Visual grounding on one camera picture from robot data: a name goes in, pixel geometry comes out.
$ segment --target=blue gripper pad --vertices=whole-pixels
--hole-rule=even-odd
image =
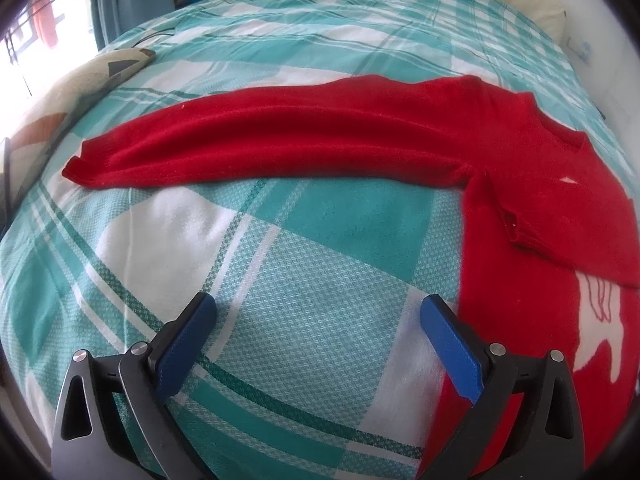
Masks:
[[[458,394],[475,404],[483,388],[480,363],[431,296],[422,300],[420,325]]]
[[[156,395],[161,403],[180,391],[216,324],[217,313],[216,301],[206,294],[174,342],[162,354],[156,367]]]

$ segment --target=bedspread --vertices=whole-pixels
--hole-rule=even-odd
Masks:
[[[475,74],[587,131],[636,193],[561,49],[496,0],[206,0],[108,49],[134,45],[155,61],[73,127],[0,244],[2,346],[49,439],[72,353],[150,340],[198,290],[219,320],[168,406],[223,480],[411,479],[442,387],[417,313],[430,293],[455,309],[457,191],[353,178],[90,191],[61,177],[83,139],[127,120],[249,86]]]

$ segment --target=metal screw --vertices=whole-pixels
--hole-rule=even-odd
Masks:
[[[144,341],[133,343],[133,346],[131,347],[131,353],[133,355],[142,355],[143,353],[146,352],[147,348],[149,348],[149,345],[146,344]]]
[[[562,352],[559,350],[552,350],[551,352],[549,352],[549,355],[551,355],[551,358],[556,363],[561,363],[562,361],[564,361],[564,355],[562,355]]]
[[[501,356],[507,353],[507,349],[500,343],[491,343],[489,345],[489,352],[491,352],[493,355]]]
[[[80,363],[80,362],[84,361],[84,359],[86,358],[86,354],[87,354],[86,350],[78,350],[78,351],[76,351],[76,353],[74,354],[74,361],[76,363]]]

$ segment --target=red sweater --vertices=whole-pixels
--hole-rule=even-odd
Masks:
[[[512,352],[564,352],[588,462],[625,416],[640,354],[632,203],[586,134],[528,92],[473,76],[243,89],[87,140],[63,175],[93,188],[337,175],[464,187],[459,317]],[[446,381],[426,460],[463,410]]]

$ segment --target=bed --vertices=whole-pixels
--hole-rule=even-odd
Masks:
[[[83,139],[132,118],[250,86],[473,74],[586,131],[636,196],[562,50],[497,0],[206,0],[107,49],[129,46],[156,58],[73,127],[0,244],[0,338],[49,441],[73,352],[150,340],[198,290],[220,318],[168,406],[225,480],[411,479],[444,380],[414,321],[428,293],[455,308],[459,192],[351,178],[91,191],[62,178]]]

